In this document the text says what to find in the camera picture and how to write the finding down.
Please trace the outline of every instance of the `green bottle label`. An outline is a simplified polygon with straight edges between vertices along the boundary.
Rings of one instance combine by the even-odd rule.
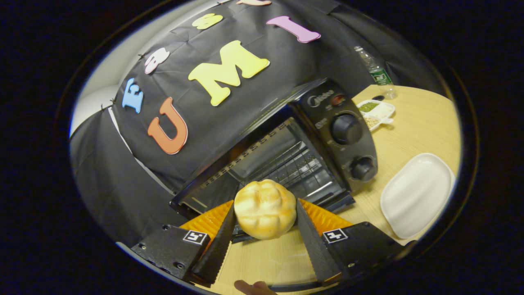
[[[370,74],[373,77],[373,79],[375,79],[375,82],[377,82],[377,85],[382,86],[391,84],[391,79],[389,78],[388,73],[386,73],[384,69]]]

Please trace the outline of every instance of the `bread bun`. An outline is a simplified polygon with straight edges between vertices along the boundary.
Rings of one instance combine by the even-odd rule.
[[[253,181],[235,196],[235,214],[248,235],[270,240],[285,234],[297,217],[297,199],[282,185]]]

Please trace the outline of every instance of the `white wall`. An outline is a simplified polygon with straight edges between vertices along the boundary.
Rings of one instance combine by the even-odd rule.
[[[156,41],[187,19],[216,6],[216,0],[194,0],[163,14],[149,24],[136,30],[116,46],[100,62],[86,81],[74,107],[69,136],[100,106],[111,105],[125,75],[138,60],[138,54],[149,49]]]

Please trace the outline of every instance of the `plastic water bottle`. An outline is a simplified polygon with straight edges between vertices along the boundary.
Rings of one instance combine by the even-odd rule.
[[[362,47],[355,46],[354,49],[360,55],[362,61],[364,62],[364,65],[367,68],[367,71],[371,74],[379,88],[382,91],[384,91],[384,96],[389,99],[397,97],[395,85],[393,85],[393,82],[391,82],[391,78],[389,78],[389,75],[388,73],[386,73],[386,70],[383,67],[379,66],[375,62],[373,56],[367,53],[365,50],[363,50]]]

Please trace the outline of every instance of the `yellow letter m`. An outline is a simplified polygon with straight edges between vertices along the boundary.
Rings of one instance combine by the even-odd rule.
[[[189,80],[197,80],[211,95],[211,105],[217,106],[226,99],[231,90],[220,87],[218,82],[239,86],[240,78],[236,67],[242,70],[242,77],[251,78],[269,66],[269,60],[258,58],[240,45],[240,41],[230,42],[220,49],[221,65],[199,64],[189,73]]]

